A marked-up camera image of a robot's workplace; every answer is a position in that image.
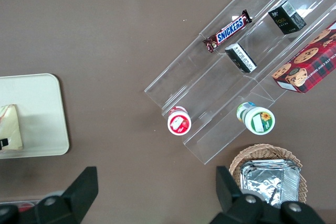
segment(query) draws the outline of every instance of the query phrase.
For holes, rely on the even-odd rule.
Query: white plate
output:
[[[21,151],[0,158],[62,155],[69,149],[59,82],[49,73],[0,77],[0,106],[16,104]]]

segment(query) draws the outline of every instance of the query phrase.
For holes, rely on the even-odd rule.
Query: packaged food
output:
[[[177,136],[187,134],[191,129],[191,119],[185,108],[175,106],[169,111],[168,129]]]
[[[206,45],[209,52],[214,52],[215,48],[217,48],[220,44],[226,41],[228,38],[233,36],[239,30],[242,30],[248,23],[251,23],[252,19],[248,15],[246,10],[243,10],[241,16],[236,18],[226,27],[222,28],[216,34],[208,37],[203,40],[203,43]]]
[[[336,65],[336,22],[272,74],[283,89],[306,93]]]
[[[274,9],[270,10],[268,14],[272,17],[283,34],[300,31],[306,25],[306,22],[288,1],[281,2]]]
[[[237,118],[256,135],[269,133],[275,125],[273,113],[263,107],[257,107],[252,102],[244,102],[238,107]]]
[[[257,65],[239,43],[228,46],[225,48],[225,52],[241,72],[251,73],[257,68]]]
[[[16,108],[14,104],[0,108],[0,152],[6,150],[22,150]]]

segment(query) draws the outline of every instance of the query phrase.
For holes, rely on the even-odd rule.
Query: snickers bar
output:
[[[248,23],[251,23],[252,19],[248,15],[247,11],[244,10],[242,15],[228,24],[226,27],[222,28],[215,35],[208,37],[203,40],[203,43],[206,45],[207,49],[210,52],[213,52],[220,44],[230,38],[233,34],[242,30]]]

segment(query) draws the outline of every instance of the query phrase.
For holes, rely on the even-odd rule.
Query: small black box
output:
[[[272,17],[283,34],[294,33],[303,29],[306,25],[306,22],[288,1],[280,3],[277,7],[270,10],[268,14]]]
[[[5,147],[8,145],[8,139],[5,138],[5,139],[1,139],[0,140],[0,151],[2,150],[2,147]]]
[[[225,52],[234,64],[241,70],[241,72],[251,73],[257,68],[257,65],[240,44],[235,43],[228,46],[225,48]]]

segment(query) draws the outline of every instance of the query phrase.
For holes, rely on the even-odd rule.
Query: aluminum foil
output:
[[[240,168],[241,189],[260,193],[267,203],[280,208],[285,201],[298,200],[300,171],[292,160],[248,161]]]

